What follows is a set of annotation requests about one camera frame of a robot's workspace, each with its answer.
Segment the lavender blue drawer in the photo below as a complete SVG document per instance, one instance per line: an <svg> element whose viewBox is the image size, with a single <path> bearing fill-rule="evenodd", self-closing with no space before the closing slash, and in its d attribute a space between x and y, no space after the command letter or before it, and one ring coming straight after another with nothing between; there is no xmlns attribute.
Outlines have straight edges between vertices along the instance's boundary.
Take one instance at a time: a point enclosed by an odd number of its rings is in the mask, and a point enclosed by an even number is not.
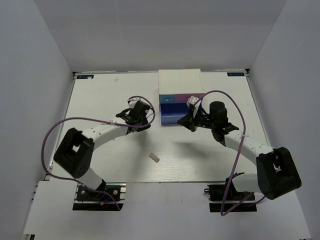
<svg viewBox="0 0 320 240"><path fill-rule="evenodd" d="M177 125L177 121L183 118L188 112L189 108L186 103L161 103L161 125Z"/></svg>

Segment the pink drawer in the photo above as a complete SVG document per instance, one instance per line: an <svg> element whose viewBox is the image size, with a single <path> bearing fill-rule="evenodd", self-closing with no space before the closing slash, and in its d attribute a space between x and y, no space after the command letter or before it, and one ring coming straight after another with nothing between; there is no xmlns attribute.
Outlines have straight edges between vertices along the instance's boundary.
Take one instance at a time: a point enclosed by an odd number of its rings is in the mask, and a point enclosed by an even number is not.
<svg viewBox="0 0 320 240"><path fill-rule="evenodd" d="M204 92L201 93L179 93L174 95L174 102L178 104L186 103L188 99L192 96L200 99L201 97L204 96Z"/></svg>

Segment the light blue drawer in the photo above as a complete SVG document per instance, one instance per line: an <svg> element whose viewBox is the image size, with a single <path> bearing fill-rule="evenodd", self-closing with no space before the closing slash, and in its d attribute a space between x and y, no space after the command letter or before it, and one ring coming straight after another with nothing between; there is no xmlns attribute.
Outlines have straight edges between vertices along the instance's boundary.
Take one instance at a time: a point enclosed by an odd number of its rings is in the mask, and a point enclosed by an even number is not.
<svg viewBox="0 0 320 240"><path fill-rule="evenodd" d="M160 94L159 95L159 103L160 104L174 104L175 103L175 95L174 94Z"/></svg>

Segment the grey white eraser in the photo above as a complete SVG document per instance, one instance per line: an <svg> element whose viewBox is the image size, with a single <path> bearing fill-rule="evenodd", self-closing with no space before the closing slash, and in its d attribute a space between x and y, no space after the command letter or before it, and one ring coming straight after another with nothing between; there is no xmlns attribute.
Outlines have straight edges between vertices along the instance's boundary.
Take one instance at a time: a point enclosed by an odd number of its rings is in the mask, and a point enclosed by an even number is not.
<svg viewBox="0 0 320 240"><path fill-rule="evenodd" d="M149 154L149 157L156 163L160 161L160 158L157 155L155 155L153 152Z"/></svg>

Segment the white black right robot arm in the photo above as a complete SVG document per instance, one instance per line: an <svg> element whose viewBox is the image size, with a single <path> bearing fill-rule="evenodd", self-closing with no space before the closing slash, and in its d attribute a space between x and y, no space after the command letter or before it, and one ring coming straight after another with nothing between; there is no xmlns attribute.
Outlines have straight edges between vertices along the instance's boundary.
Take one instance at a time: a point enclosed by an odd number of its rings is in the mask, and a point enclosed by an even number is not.
<svg viewBox="0 0 320 240"><path fill-rule="evenodd" d="M237 173L225 188L226 195L236 200L244 192L263 194L274 200L301 187L302 181L290 151L285 147L273 148L245 136L238 127L229 122L225 104L214 101L206 113L191 96L186 105L189 111L177 121L191 132L197 128L210 129L213 138L223 146L240 151L241 155L256 166L256 173Z"/></svg>

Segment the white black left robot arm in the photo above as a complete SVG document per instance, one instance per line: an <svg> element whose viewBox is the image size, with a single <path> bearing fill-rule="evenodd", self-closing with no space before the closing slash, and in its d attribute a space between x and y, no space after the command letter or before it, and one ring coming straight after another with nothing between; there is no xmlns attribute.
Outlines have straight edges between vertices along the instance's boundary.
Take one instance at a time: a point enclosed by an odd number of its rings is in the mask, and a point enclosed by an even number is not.
<svg viewBox="0 0 320 240"><path fill-rule="evenodd" d="M108 123L86 130L70 128L59 144L53 160L68 172L88 193L99 200L105 196L106 182L91 168L94 151L102 145L141 132L151 127L148 112L154 108L140 99L128 102L128 108L116 114Z"/></svg>

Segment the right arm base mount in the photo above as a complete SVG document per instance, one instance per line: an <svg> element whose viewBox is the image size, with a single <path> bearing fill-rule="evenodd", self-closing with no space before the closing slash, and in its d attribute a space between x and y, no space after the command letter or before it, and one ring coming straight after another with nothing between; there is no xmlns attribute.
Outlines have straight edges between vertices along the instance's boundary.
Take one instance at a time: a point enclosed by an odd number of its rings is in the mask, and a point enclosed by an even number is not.
<svg viewBox="0 0 320 240"><path fill-rule="evenodd" d="M211 182L203 190L204 194L208 196L209 211L211 213L221 212L222 201L223 201L228 180L229 178L227 177L225 181ZM226 196L223 211L226 212L228 209L232 208L238 202L245 199L249 195L250 193L247 191L240 191L240 192L236 191L233 183L231 183ZM252 195L250 198L248 198L246 201L241 203L240 206L233 209L231 212L236 212L236 213L257 212L255 201L256 201L255 196Z"/></svg>

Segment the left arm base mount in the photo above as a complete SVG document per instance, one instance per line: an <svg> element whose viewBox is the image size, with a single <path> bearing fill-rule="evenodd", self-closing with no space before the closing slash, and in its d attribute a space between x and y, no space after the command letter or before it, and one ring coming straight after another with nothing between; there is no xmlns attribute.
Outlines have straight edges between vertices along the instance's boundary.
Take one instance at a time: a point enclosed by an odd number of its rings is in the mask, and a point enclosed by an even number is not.
<svg viewBox="0 0 320 240"><path fill-rule="evenodd" d="M122 209L125 202L126 184L110 183L105 186L115 202L106 194L88 191L84 186L78 185L73 201L73 211L114 212Z"/></svg>

